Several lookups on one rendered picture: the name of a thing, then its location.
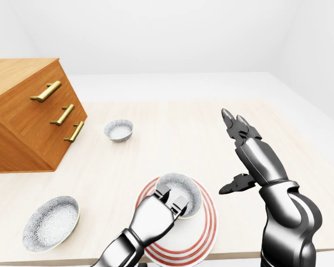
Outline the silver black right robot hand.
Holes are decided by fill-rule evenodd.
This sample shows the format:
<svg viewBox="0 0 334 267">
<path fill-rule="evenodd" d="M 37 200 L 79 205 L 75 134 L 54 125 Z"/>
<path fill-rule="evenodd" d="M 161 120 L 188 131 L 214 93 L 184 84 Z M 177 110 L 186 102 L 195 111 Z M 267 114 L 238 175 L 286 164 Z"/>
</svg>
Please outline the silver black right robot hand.
<svg viewBox="0 0 334 267">
<path fill-rule="evenodd" d="M 288 180 L 280 159 L 269 144 L 262 141 L 256 128 L 242 116 L 234 117 L 226 109 L 222 109 L 222 117 L 227 126 L 228 135 L 235 140 L 235 152 L 248 173 L 235 176 L 230 184 L 219 190 L 219 194 L 245 191 L 254 187 L 255 184 L 267 186 Z"/>
</svg>

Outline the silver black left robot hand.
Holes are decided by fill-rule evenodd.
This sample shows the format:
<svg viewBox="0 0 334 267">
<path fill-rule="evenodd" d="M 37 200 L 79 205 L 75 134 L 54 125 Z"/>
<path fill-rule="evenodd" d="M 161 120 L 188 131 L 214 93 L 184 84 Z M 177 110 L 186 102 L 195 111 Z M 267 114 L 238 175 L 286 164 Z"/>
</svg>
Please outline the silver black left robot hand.
<svg viewBox="0 0 334 267">
<path fill-rule="evenodd" d="M 183 196 L 175 199 L 171 206 L 166 204 L 170 191 L 166 185 L 158 187 L 135 209 L 129 231 L 143 248 L 161 239 L 186 212 L 189 201 Z"/>
</svg>

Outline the medium patterned black bowl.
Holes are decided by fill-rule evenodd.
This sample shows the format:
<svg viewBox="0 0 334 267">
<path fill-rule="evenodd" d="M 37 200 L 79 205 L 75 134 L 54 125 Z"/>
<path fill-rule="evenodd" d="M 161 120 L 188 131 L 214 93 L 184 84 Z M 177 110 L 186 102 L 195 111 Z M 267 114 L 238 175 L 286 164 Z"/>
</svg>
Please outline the medium patterned black bowl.
<svg viewBox="0 0 334 267">
<path fill-rule="evenodd" d="M 188 200 L 186 212 L 180 216 L 181 219 L 190 219 L 199 212 L 202 206 L 202 193 L 190 177 L 171 172 L 159 177 L 155 188 L 160 189 L 163 185 L 170 189 L 167 206 L 172 206 L 179 196 Z"/>
</svg>

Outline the white plate with red rings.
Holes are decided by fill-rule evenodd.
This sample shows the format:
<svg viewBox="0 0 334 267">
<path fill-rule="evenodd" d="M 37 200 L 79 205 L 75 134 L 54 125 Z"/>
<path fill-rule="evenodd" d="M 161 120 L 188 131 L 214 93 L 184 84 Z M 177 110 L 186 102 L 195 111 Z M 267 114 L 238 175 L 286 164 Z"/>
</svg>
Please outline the white plate with red rings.
<svg viewBox="0 0 334 267">
<path fill-rule="evenodd" d="M 213 198 L 193 180 L 202 195 L 202 206 L 190 219 L 178 218 L 173 228 L 144 250 L 141 263 L 161 267 L 193 267 L 211 252 L 218 235 L 219 218 Z"/>
</svg>

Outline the small patterned black bowl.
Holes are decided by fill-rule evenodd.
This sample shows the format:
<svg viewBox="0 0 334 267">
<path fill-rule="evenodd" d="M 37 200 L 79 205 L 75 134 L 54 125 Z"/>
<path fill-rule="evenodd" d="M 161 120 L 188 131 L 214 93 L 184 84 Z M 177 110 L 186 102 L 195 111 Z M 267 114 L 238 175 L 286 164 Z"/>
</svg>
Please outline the small patterned black bowl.
<svg viewBox="0 0 334 267">
<path fill-rule="evenodd" d="M 104 128 L 104 134 L 113 142 L 123 142 L 133 133 L 134 125 L 126 119 L 117 119 L 109 122 Z"/>
</svg>

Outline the large patterned black bowl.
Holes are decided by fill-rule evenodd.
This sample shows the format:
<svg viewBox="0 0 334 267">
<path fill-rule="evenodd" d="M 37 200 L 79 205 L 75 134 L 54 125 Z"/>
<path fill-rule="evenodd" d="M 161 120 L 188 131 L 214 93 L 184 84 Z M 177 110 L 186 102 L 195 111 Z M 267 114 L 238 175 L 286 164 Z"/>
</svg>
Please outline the large patterned black bowl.
<svg viewBox="0 0 334 267">
<path fill-rule="evenodd" d="M 80 219 L 78 202 L 70 196 L 59 196 L 42 204 L 28 219 L 22 242 L 27 251 L 42 253 L 64 242 Z"/>
</svg>

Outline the small wooden cabinet drawer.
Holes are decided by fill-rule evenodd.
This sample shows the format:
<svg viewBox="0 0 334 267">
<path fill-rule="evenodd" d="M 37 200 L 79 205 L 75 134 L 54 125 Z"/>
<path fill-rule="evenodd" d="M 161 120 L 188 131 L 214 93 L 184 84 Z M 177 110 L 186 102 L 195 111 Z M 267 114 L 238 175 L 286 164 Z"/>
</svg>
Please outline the small wooden cabinet drawer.
<svg viewBox="0 0 334 267">
<path fill-rule="evenodd" d="M 32 136 L 33 148 L 48 164 L 50 170 L 57 168 L 69 148 L 71 143 L 63 139 L 72 135 L 75 130 L 73 124 L 84 121 L 87 117 L 82 105 L 76 105 L 61 126 L 50 124 L 50 121 L 58 119 L 62 113 L 63 109 L 58 107 L 54 115 L 44 119 L 40 125 L 35 127 Z"/>
</svg>

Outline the medium wooden cabinet drawer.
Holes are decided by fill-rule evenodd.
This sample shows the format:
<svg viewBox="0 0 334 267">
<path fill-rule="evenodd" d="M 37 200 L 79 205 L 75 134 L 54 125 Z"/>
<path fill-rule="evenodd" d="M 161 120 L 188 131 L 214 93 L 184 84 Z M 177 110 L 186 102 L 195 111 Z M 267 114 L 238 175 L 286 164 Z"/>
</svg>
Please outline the medium wooden cabinet drawer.
<svg viewBox="0 0 334 267">
<path fill-rule="evenodd" d="M 64 107 L 74 105 L 62 125 L 53 124 L 65 112 Z M 24 140 L 33 149 L 46 154 L 48 149 L 70 137 L 74 124 L 83 121 L 86 114 L 72 86 L 62 85 L 45 102 L 27 99 L 11 120 Z"/>
</svg>

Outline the wooden cabinet with drawers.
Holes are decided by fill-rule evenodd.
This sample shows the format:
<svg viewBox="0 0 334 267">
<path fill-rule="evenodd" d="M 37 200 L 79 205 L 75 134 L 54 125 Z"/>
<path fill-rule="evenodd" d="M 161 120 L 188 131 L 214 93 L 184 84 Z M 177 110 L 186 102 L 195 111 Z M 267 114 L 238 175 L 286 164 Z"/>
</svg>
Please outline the wooden cabinet with drawers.
<svg viewBox="0 0 334 267">
<path fill-rule="evenodd" d="M 0 120 L 0 172 L 40 172 L 48 164 L 10 124 Z"/>
</svg>

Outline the large wooden cabinet drawer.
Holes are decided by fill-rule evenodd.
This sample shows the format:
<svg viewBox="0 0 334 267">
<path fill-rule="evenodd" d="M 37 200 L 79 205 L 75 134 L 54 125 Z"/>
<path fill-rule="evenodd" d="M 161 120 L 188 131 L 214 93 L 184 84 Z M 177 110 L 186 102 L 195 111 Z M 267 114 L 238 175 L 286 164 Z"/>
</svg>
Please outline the large wooden cabinet drawer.
<svg viewBox="0 0 334 267">
<path fill-rule="evenodd" d="M 71 86 L 58 58 L 0 59 L 0 120 L 11 120 L 25 100 L 38 96 L 48 83 Z"/>
</svg>

